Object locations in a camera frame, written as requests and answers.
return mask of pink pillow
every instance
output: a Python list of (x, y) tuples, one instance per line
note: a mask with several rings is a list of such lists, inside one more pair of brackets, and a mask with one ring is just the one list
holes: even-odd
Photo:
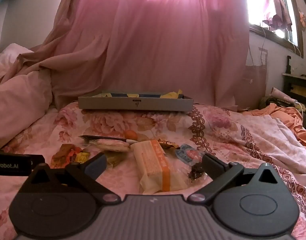
[(0, 148), (45, 115), (52, 102), (48, 69), (19, 75), (0, 85)]
[(0, 78), (6, 74), (19, 54), (32, 52), (16, 43), (12, 43), (0, 53)]

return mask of triangular hole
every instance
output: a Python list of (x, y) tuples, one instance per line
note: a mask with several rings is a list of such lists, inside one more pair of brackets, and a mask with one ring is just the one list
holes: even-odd
[(270, 170), (264, 170), (259, 179), (260, 182), (278, 183)]
[(48, 175), (45, 170), (39, 170), (32, 180), (32, 184), (49, 182)]

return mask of orange fruit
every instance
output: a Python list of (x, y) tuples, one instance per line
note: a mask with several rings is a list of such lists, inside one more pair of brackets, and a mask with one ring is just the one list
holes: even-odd
[(124, 137), (125, 137), (125, 139), (130, 139), (130, 140), (137, 141), (137, 134), (133, 130), (125, 130)]

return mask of orange cloth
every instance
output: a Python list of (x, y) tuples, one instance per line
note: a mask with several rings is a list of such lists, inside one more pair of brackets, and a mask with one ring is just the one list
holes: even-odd
[(243, 112), (244, 115), (263, 116), (269, 114), (272, 118), (279, 118), (288, 127), (297, 140), (306, 148), (306, 129), (302, 126), (302, 116), (295, 107), (279, 107), (271, 103), (264, 109)]

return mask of open box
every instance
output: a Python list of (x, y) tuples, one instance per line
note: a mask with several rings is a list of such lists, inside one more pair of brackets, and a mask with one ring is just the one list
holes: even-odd
[(193, 99), (183, 94), (178, 98), (160, 98), (167, 93), (125, 93), (125, 92), (93, 92), (78, 97), (80, 109), (110, 110), (149, 110), (189, 112), (193, 108)]

